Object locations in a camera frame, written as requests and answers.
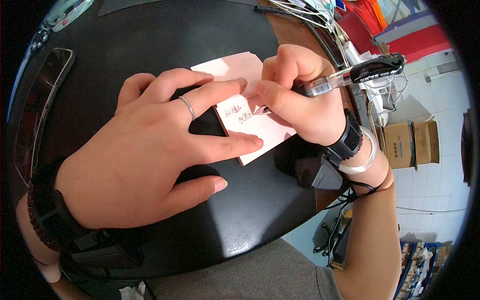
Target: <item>finger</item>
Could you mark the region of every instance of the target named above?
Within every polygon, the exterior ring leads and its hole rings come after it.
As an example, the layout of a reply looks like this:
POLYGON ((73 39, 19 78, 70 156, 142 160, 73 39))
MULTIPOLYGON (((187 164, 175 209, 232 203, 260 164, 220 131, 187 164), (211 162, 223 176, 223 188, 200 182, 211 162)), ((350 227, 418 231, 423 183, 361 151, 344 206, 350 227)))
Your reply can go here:
POLYGON ((278 47, 275 82, 291 89, 293 81, 309 81, 335 72, 332 64, 310 49, 297 45, 278 47))
POLYGON ((269 57, 264 60, 262 67, 262 80, 275 80, 276 56, 269 57))
MULTIPOLYGON (((198 118, 212 105, 227 100, 233 95, 240 94, 246 86, 247 80, 245 78, 222 82, 214 81, 189 91, 184 94, 183 97, 190 103, 195 117, 198 118)), ((169 105, 171 105, 173 110, 178 112, 179 118, 188 123, 192 121, 192 114, 183 100, 173 100, 169 105)))
POLYGON ((197 147, 195 164, 211 164, 260 150, 264 142, 258 137, 221 137, 192 135, 197 147))
POLYGON ((227 181, 219 176, 204 176, 175 185, 165 199, 169 216, 197 206, 211 195, 226 188, 227 181))
POLYGON ((155 79, 156 77, 149 73, 138 73, 127 78, 119 93, 117 109, 138 99, 155 79))
POLYGON ((161 73, 145 90, 148 103, 166 103, 170 101, 178 88, 203 85, 213 81, 213 75, 187 69, 172 69, 161 73))
POLYGON ((270 110, 291 124, 306 122, 306 113, 312 111, 313 99, 297 94, 276 82, 260 81, 257 91, 270 110))

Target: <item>black table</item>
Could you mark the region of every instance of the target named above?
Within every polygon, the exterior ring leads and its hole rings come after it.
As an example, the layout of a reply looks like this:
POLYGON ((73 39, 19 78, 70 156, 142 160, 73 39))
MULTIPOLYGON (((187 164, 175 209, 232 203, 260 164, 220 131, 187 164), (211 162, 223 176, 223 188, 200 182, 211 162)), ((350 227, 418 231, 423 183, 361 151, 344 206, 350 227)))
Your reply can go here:
MULTIPOLYGON (((139 72, 190 66, 250 51, 261 60, 278 42, 264 15, 225 1, 161 1, 98 17, 101 1, 53 33, 24 72, 8 126, 13 136, 29 86, 54 47, 70 48, 75 63, 50 111, 39 161, 69 155, 113 117, 123 81, 139 72)), ((195 134, 224 135, 212 109, 195 120, 195 134)), ((297 135, 242 167, 230 159, 185 172, 184 179, 217 173, 228 188, 207 202, 162 222, 124 229, 145 254, 132 270, 84 270, 92 276, 127 279, 169 276, 205 268, 275 240, 312 217, 315 199, 288 175, 296 158, 318 149, 297 135)), ((12 193, 25 192, 10 168, 12 193)))

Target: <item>papers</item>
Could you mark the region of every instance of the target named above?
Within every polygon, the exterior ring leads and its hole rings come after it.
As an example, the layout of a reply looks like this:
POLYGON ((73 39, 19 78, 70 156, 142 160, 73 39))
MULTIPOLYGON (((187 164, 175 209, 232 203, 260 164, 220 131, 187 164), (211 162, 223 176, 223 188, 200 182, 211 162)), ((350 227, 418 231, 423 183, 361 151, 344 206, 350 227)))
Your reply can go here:
POLYGON ((234 95, 214 107, 227 136, 256 135, 264 141, 264 146, 260 150, 238 158, 242 166, 296 133, 289 123, 275 113, 253 115, 264 104, 255 89, 256 83, 262 77, 262 67, 262 61, 250 52, 226 56, 191 67, 193 71, 212 74, 215 76, 214 81, 239 77, 247 80, 247 87, 241 94, 234 95))

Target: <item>black watch strap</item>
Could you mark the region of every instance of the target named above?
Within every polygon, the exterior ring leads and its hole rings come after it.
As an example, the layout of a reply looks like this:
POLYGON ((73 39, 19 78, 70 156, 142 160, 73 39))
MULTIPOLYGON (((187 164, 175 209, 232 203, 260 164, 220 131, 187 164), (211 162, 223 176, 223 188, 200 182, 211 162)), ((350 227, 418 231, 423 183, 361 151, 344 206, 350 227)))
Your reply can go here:
POLYGON ((50 249, 74 252, 72 242, 91 230, 85 229, 72 216, 60 191, 55 190, 55 178, 65 157, 42 165, 32 177, 28 190, 30 223, 40 240, 50 249))
POLYGON ((353 113, 345 108, 345 129, 342 136, 335 143, 327 146, 329 160, 338 167, 340 161, 353 157, 360 149, 362 143, 362 133, 360 125, 353 113))

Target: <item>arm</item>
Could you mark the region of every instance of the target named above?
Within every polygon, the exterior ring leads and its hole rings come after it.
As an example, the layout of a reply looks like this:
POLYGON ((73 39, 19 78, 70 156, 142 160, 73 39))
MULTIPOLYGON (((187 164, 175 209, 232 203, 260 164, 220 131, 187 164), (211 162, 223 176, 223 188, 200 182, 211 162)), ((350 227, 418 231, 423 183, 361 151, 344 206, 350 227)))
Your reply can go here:
MULTIPOLYGON (((377 159, 386 160, 383 154, 380 156, 377 159)), ((334 272, 338 288, 346 300, 391 299, 398 284, 401 258, 395 184, 392 170, 388 165, 386 169, 387 175, 379 191, 353 203, 345 269, 334 272)), ((363 173, 357 175, 356 181, 370 185, 369 181, 374 178, 363 173)))
MULTIPOLYGON (((136 74, 124 82, 115 116, 62 163, 55 178, 54 188, 62 193, 78 223, 90 229, 148 225, 190 209, 227 187, 219 176, 175 184, 190 166, 238 157, 263 146, 254 136, 189 133, 189 107, 180 99, 170 100, 177 88, 201 85, 185 94, 190 109, 199 117, 247 85, 243 78, 212 81, 211 74, 173 69, 158 77, 136 74)), ((59 253, 36 235, 26 195, 16 214, 25 242, 52 288, 61 298, 85 299, 60 276, 59 253)))
MULTIPOLYGON (((333 72, 330 62, 312 51, 282 45, 276 56, 265 60, 258 91, 268 107, 290 122, 304 140, 331 145, 345 128, 340 91, 312 99, 290 88, 295 80, 309 81, 333 72)), ((372 145, 364 142, 344 164, 360 166, 371 151, 372 145)), ((338 288, 346 300, 391 299, 401 270, 393 172, 385 155, 379 153, 366 171, 347 177, 379 188, 353 203, 345 270, 334 272, 338 288)), ((354 189, 360 194, 368 192, 359 186, 354 189)))

